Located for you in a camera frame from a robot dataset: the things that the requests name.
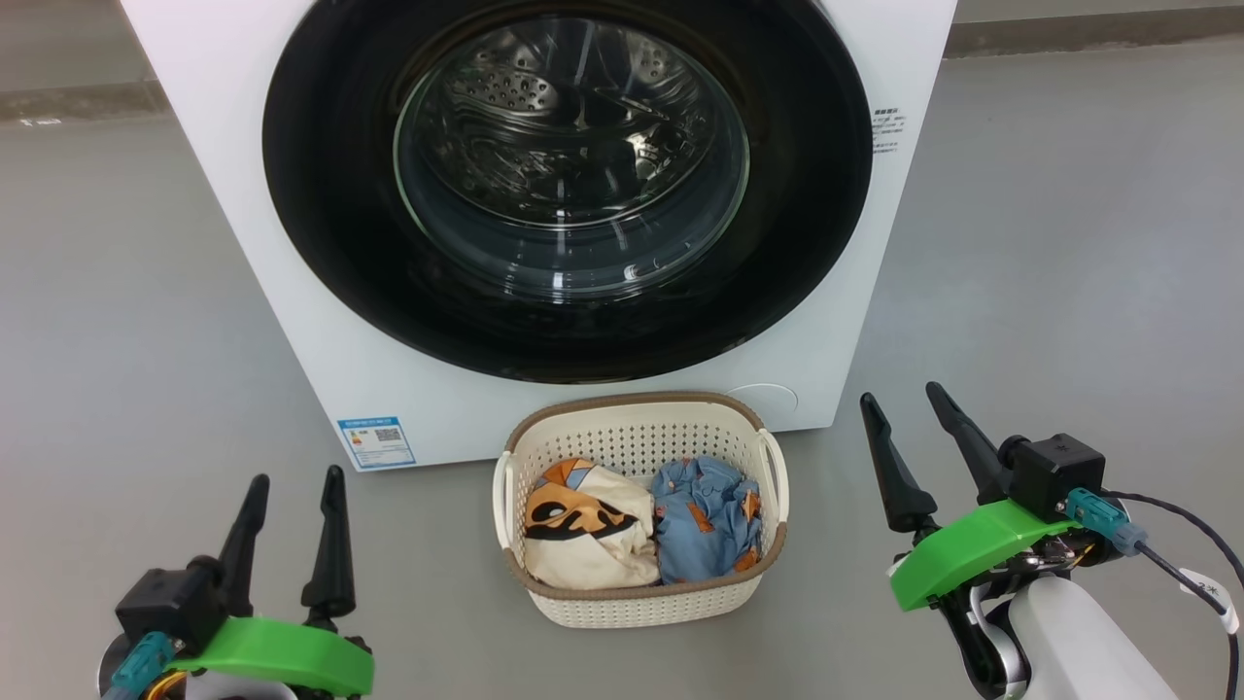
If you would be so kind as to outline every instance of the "clothing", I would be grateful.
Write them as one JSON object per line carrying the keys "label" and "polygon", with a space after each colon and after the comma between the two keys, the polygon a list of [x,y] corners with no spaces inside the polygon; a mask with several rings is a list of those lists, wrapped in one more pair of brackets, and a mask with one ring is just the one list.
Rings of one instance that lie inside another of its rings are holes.
{"label": "clothing", "polygon": [[527,572],[555,588],[598,591],[661,579],[652,495],[587,460],[557,463],[527,499]]}
{"label": "clothing", "polygon": [[760,487],[709,456],[669,463],[652,479],[661,581],[705,581],[760,561]]}

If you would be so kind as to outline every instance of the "white washing machine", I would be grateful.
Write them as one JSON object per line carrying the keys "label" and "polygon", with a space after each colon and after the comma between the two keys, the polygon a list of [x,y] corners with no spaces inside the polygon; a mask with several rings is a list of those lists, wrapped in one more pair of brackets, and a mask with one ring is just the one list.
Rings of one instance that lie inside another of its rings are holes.
{"label": "white washing machine", "polygon": [[955,0],[123,0],[360,470],[653,390],[827,426]]}

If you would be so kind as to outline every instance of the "blue clothing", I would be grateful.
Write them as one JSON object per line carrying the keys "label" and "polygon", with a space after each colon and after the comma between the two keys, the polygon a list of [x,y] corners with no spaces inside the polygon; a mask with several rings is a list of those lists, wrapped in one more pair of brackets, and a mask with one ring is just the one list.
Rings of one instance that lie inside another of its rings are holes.
{"label": "blue clothing", "polygon": [[760,487],[714,458],[669,463],[652,479],[666,584],[744,571],[760,553]]}

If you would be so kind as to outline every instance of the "white plastic basket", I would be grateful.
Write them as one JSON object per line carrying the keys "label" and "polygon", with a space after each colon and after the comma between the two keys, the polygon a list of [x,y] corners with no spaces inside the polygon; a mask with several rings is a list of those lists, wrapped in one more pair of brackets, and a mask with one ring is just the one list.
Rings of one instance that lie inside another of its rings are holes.
{"label": "white plastic basket", "polygon": [[[671,460],[699,455],[729,463],[760,486],[761,558],[754,567],[704,582],[610,591],[551,588],[524,568],[525,505],[554,464],[582,458],[647,481]],[[493,476],[496,540],[510,571],[540,612],[572,628],[672,624],[743,606],[781,553],[789,504],[778,441],[750,409],[718,394],[637,394],[545,409],[514,431]]]}

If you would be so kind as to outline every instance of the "brown basket rim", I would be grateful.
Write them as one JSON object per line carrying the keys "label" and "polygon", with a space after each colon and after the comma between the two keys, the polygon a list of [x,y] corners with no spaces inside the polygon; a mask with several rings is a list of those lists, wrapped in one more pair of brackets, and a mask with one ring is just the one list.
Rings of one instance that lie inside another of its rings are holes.
{"label": "brown basket rim", "polygon": [[[748,408],[746,404],[724,394],[714,394],[712,392],[653,392],[646,394],[623,394],[620,397],[601,397],[597,399],[569,402],[566,404],[541,409],[524,419],[522,423],[514,429],[514,433],[510,434],[510,440],[505,444],[505,450],[508,453],[513,453],[514,449],[518,448],[519,440],[527,433],[527,430],[531,429],[531,426],[552,417],[587,412],[591,409],[607,409],[638,404],[682,403],[719,404],[741,414],[745,419],[748,419],[748,423],[751,424],[751,428],[756,429],[756,431],[764,430],[765,428],[760,417]],[[524,588],[535,596],[540,596],[541,598],[550,598],[552,601],[643,601],[647,598],[682,596],[684,593],[700,593],[714,588],[724,588],[726,586],[749,582],[765,573],[769,567],[778,561],[778,555],[781,553],[785,543],[786,523],[780,522],[778,523],[778,532],[774,535],[773,547],[765,552],[765,556],[761,557],[754,567],[745,572],[736,572],[709,581],[675,583],[673,586],[647,586],[641,588],[606,588],[601,591],[570,591],[565,588],[554,588],[536,581],[535,577],[519,566],[519,560],[514,556],[514,550],[511,547],[505,548],[505,563],[510,568],[510,573],[514,574],[514,578],[516,578]]]}

